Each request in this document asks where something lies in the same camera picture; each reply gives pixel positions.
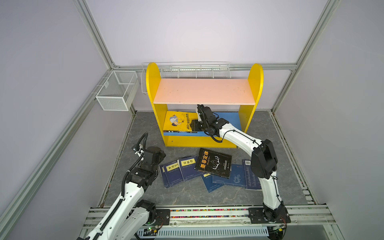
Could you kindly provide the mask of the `yellow cartoon cover book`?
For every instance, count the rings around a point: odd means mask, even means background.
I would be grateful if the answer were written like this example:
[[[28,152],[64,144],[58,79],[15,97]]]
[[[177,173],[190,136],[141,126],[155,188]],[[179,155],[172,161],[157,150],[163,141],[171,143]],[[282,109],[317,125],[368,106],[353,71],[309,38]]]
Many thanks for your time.
[[[167,111],[164,121],[164,133],[192,133],[191,123],[198,119],[197,113]]]

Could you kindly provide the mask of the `navy book yellow label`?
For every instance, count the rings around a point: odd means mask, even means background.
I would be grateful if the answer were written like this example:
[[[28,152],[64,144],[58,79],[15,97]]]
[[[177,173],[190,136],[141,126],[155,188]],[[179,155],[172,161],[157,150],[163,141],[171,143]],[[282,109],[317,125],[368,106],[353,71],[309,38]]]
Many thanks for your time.
[[[190,156],[178,159],[180,171],[185,182],[204,175],[203,172],[195,170],[197,159],[198,156]]]

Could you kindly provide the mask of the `black deer cover book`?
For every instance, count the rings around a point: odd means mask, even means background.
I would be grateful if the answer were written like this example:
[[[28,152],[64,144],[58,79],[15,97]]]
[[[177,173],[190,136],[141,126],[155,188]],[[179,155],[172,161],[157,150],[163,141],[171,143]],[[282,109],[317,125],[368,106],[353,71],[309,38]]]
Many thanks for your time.
[[[229,179],[232,156],[200,148],[195,170]]]

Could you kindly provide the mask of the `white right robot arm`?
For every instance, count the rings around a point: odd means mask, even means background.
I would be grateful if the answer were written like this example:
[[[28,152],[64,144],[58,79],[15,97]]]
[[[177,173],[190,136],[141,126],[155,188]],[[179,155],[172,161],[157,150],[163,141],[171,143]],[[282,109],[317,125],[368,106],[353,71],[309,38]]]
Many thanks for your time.
[[[204,132],[215,142],[227,140],[251,157],[250,167],[258,177],[263,192],[263,208],[266,221],[274,223],[290,221],[288,210],[279,194],[277,184],[277,155],[273,143],[256,139],[234,127],[229,121],[217,117],[209,107],[197,105],[198,119],[193,120],[193,130]]]

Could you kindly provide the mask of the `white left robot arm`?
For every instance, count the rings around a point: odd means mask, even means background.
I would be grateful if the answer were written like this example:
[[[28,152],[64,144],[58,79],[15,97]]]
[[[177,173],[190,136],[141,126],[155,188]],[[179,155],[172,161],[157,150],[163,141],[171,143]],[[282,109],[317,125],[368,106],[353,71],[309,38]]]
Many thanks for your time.
[[[85,240],[130,240],[145,224],[156,218],[156,204],[142,196],[158,176],[166,154],[159,147],[143,146],[136,151],[137,161],[125,173],[121,193]]]

